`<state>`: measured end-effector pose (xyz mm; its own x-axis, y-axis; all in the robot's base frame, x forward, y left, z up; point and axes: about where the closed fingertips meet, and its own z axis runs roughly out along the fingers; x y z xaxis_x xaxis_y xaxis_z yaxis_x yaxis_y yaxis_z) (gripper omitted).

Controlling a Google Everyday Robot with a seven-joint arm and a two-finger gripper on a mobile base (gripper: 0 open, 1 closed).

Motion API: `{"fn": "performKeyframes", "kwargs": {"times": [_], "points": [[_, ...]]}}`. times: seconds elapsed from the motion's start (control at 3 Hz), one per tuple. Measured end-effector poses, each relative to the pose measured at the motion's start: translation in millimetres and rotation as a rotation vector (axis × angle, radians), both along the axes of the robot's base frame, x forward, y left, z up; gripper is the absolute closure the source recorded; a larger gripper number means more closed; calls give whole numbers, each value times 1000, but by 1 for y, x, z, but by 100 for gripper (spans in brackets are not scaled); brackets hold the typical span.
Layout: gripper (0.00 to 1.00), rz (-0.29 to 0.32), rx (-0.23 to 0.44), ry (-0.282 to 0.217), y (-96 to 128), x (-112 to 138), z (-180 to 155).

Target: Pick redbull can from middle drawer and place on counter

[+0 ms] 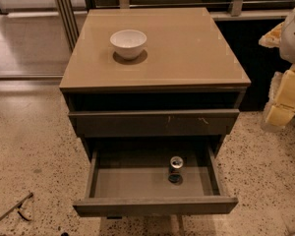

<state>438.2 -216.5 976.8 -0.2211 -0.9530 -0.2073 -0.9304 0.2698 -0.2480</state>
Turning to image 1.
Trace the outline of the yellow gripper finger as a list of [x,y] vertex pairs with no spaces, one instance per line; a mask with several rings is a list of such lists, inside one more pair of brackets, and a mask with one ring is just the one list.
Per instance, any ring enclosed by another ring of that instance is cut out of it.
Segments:
[[286,126],[295,116],[295,64],[284,73],[275,72],[270,83],[265,123]]
[[259,45],[267,48],[278,47],[281,38],[282,26],[283,23],[280,23],[265,35],[263,35],[259,40]]

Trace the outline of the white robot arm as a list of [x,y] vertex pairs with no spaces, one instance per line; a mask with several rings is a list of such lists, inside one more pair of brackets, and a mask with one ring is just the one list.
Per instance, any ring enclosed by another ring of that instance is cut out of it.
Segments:
[[274,73],[263,113],[262,128],[267,132],[277,132],[295,116],[295,8],[283,23],[260,38],[259,45],[277,47],[280,57],[291,63],[284,73]]

